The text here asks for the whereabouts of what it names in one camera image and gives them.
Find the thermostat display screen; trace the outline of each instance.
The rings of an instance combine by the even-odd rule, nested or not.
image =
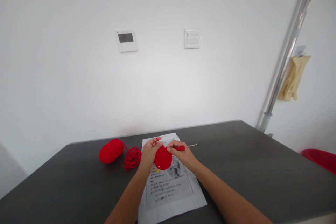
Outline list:
[[[133,42],[132,33],[118,34],[120,43]]]

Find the hand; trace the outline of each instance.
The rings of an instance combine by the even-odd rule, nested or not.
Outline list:
[[[162,145],[162,143],[159,142],[161,139],[162,137],[152,138],[143,146],[138,170],[145,172],[148,176],[153,169],[155,154]]]
[[[184,151],[177,151],[174,148],[184,145]],[[167,145],[167,151],[175,155],[189,170],[193,171],[198,167],[200,162],[195,158],[194,154],[189,148],[187,148],[186,143],[180,141],[171,141]]]

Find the forearm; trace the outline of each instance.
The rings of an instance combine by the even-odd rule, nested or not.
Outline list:
[[[204,185],[228,224],[272,223],[255,206],[201,163],[192,172]]]
[[[146,186],[149,174],[143,170],[137,170],[131,181],[128,183],[124,193],[107,218],[105,224],[131,224],[135,223],[137,213]]]

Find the left hand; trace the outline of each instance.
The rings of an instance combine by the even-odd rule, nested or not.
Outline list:
[[[143,146],[141,161],[138,170],[147,173],[151,173],[154,165],[155,154],[161,147],[162,143],[159,142],[162,137],[152,138]]]

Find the paper sheet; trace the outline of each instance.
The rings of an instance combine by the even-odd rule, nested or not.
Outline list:
[[[160,137],[165,146],[172,140],[180,141],[176,133]],[[142,140],[142,149],[149,139]],[[156,224],[205,205],[207,201],[196,176],[173,155],[167,170],[157,173],[154,165],[142,194],[138,223]]]

